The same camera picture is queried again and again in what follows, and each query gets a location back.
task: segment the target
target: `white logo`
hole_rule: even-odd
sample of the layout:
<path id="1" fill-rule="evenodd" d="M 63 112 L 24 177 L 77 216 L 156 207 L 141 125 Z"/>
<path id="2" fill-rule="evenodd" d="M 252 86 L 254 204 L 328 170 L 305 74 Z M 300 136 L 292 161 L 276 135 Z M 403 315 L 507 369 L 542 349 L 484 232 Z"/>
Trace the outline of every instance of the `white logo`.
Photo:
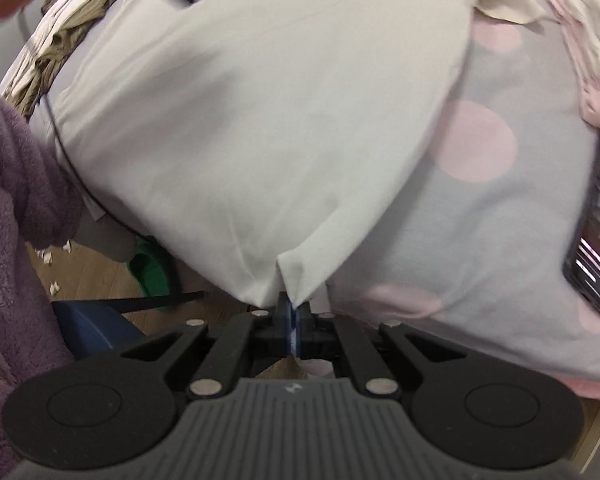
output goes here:
<path id="1" fill-rule="evenodd" d="M 302 386 L 300 386 L 300 384 L 298 383 L 291 383 L 285 386 L 285 390 L 288 391 L 290 394 L 294 394 L 302 390 Z"/>

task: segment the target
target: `black cable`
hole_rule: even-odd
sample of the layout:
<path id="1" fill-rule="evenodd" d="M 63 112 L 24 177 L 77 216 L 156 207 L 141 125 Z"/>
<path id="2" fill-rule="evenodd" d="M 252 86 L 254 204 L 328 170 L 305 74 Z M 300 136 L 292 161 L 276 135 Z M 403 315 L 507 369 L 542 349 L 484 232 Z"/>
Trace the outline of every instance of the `black cable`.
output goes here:
<path id="1" fill-rule="evenodd" d="M 20 27 L 20 33 L 22 35 L 22 39 L 25 41 L 25 46 L 27 47 L 27 49 L 29 49 L 29 53 L 33 56 L 33 57 L 37 57 L 36 54 L 33 52 L 32 48 L 30 48 L 29 45 L 29 41 L 31 38 L 31 31 L 29 30 L 29 27 L 27 27 L 27 20 L 26 17 L 24 15 L 24 9 L 21 9 L 19 14 L 18 14 L 18 25 Z M 74 179 L 78 181 L 78 184 L 80 185 L 80 187 L 82 188 L 82 190 L 88 195 L 89 198 L 91 198 L 91 200 L 93 200 L 95 202 L 95 204 L 102 209 L 107 215 L 109 215 L 109 217 L 116 223 L 118 224 L 120 227 L 122 227 L 123 229 L 126 229 L 127 231 L 129 231 L 131 234 L 142 238 L 142 240 L 144 240 L 145 242 L 148 243 L 154 243 L 149 237 L 140 234 L 138 231 L 136 231 L 135 229 L 133 229 L 132 227 L 130 227 L 129 225 L 125 224 L 120 218 L 118 218 L 116 215 L 114 215 L 111 211 L 109 211 L 106 207 L 104 207 L 104 205 L 102 204 L 102 202 L 100 200 L 98 200 L 96 198 L 96 196 L 89 190 L 89 188 L 85 185 L 84 181 L 81 179 L 80 174 L 78 174 L 78 171 L 75 169 L 74 164 L 71 162 L 71 159 L 69 158 L 69 154 L 66 152 L 66 149 L 64 147 L 64 144 L 62 143 L 62 139 L 60 138 L 60 131 L 58 129 L 58 124 L 56 123 L 56 117 L 53 113 L 53 110 L 51 109 L 51 102 L 49 102 L 49 97 L 44 94 L 42 96 L 42 100 L 45 103 L 45 107 L 46 107 L 46 111 L 49 114 L 49 118 L 51 119 L 51 126 L 54 130 L 54 135 L 56 137 L 56 140 L 58 141 L 58 144 L 60 145 L 60 150 L 62 151 L 62 156 L 64 156 L 64 159 L 66 160 L 66 163 L 69 165 L 69 168 L 71 169 L 71 173 L 74 176 Z"/>

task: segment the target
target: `bed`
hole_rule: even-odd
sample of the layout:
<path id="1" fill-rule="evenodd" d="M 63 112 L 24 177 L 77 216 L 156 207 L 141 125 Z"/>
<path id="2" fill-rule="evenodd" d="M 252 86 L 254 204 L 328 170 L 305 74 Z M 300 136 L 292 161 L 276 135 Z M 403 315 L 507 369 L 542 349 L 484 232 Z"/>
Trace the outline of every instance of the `bed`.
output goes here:
<path id="1" fill-rule="evenodd" d="M 68 59 L 49 92 L 52 104 L 71 98 L 66 90 L 123 6 L 115 3 Z M 578 114 L 560 30 L 551 19 L 519 26 L 477 13 L 471 37 L 407 183 L 321 294 L 331 310 L 370 324 L 408 320 L 600 399 L 600 316 L 560 272 L 596 144 Z M 30 126 L 58 152 L 42 107 Z M 106 153 L 102 139 L 67 139 L 86 181 L 89 158 Z M 141 149 L 129 145 L 129 156 Z M 81 153 L 89 155 L 80 160 Z M 140 219 L 124 190 L 113 182 L 92 190 L 181 256 L 177 240 Z"/>

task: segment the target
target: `green slipper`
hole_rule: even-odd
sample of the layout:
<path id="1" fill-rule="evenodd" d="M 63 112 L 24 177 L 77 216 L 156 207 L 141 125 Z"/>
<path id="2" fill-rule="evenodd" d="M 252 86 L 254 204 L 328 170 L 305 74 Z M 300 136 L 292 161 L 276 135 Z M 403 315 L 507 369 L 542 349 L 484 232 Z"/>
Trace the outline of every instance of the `green slipper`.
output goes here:
<path id="1" fill-rule="evenodd" d="M 173 257 L 153 237 L 136 238 L 136 255 L 126 264 L 126 267 L 138 281 L 146 297 L 182 292 L 182 284 Z"/>

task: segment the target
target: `blue object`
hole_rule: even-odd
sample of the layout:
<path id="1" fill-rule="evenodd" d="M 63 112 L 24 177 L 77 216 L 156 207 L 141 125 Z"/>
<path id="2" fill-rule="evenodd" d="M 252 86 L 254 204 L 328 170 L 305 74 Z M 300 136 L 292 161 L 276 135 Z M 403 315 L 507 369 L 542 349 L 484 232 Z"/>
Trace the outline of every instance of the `blue object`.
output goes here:
<path id="1" fill-rule="evenodd" d="M 77 360 L 144 335 L 124 316 L 99 301 L 54 301 L 51 305 L 64 343 Z"/>

